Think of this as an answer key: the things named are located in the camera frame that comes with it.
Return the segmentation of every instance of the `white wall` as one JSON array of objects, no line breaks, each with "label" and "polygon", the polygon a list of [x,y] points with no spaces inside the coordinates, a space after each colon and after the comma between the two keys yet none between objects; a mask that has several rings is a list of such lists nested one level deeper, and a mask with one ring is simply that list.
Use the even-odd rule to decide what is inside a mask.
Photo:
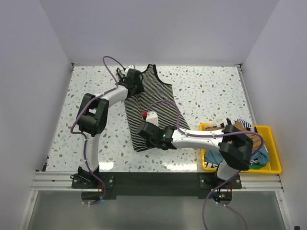
[{"label": "white wall", "polygon": [[46,159],[71,68],[37,0],[1,0],[0,31],[0,229],[14,230]]},{"label": "white wall", "polygon": [[71,61],[243,63],[278,0],[40,0]]},{"label": "white wall", "polygon": [[280,0],[243,65],[258,124],[273,129],[286,201],[307,228],[307,1]]}]

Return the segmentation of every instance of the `white speckled tabletop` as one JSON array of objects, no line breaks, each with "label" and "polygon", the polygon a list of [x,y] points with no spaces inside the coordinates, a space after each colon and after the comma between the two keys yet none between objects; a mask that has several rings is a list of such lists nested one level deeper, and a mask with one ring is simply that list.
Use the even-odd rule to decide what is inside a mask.
[{"label": "white speckled tabletop", "polygon": [[[136,69],[144,71],[146,67]],[[252,123],[236,67],[157,66],[157,71],[162,81],[173,85],[175,101],[191,129],[198,130],[202,122],[218,122],[225,117],[242,118]],[[46,171],[77,171],[83,139],[80,135],[72,135],[70,127],[81,100],[85,93],[97,94],[113,86],[105,67],[74,68]],[[203,171],[200,149],[135,152],[123,102],[112,106],[108,114],[99,145],[100,171]]]}]

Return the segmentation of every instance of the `yellow bin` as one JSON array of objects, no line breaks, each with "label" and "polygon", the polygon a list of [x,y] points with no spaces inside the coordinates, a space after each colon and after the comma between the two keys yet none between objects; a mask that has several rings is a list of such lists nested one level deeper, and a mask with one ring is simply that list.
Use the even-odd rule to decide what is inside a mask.
[{"label": "yellow bin", "polygon": [[[200,130],[204,130],[205,126],[211,125],[210,123],[201,123],[200,124]],[[267,165],[261,169],[250,169],[248,171],[242,171],[243,173],[263,173],[263,174],[279,174],[282,172],[282,166],[280,165],[276,146],[274,143],[273,135],[271,128],[268,126],[254,126],[257,128],[257,131],[259,134],[261,134],[265,140],[265,146],[268,149],[268,153],[270,156],[270,161],[267,163]],[[215,171],[214,168],[206,168],[206,160],[205,160],[205,154],[206,149],[201,150],[201,164],[202,168],[206,171]]]}]

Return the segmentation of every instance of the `gray floor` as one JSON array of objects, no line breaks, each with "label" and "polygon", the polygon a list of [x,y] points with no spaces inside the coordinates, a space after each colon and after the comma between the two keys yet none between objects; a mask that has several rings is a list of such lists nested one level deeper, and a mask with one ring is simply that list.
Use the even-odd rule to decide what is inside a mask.
[{"label": "gray floor", "polygon": [[[39,192],[30,230],[198,230],[203,200],[195,197],[119,196],[102,204],[82,205],[81,192]],[[231,206],[249,230],[285,230],[274,192],[237,192]],[[208,202],[211,230],[244,230],[241,218]]]}]

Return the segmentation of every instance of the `pile of clothes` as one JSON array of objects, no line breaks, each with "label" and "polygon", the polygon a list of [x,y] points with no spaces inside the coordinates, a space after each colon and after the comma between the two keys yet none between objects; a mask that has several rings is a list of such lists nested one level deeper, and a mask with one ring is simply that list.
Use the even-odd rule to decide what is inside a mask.
[{"label": "pile of clothes", "polygon": [[[229,118],[225,118],[224,120],[218,122],[217,124],[206,126],[205,131],[224,129],[226,125],[233,125],[241,131],[248,130],[248,131],[257,132],[257,129],[255,127],[252,127],[252,125],[249,122],[242,119],[231,120]],[[247,136],[254,141],[253,151],[255,151],[260,146],[261,139],[254,134],[247,134]],[[209,150],[205,154],[205,160],[207,162],[206,165],[207,168],[217,168],[218,165],[223,161],[223,157],[220,154],[220,152]],[[266,166],[266,164],[269,161],[270,157],[268,154],[268,150],[265,146],[263,146],[255,155],[251,157],[249,168],[261,169],[262,167]]]}]

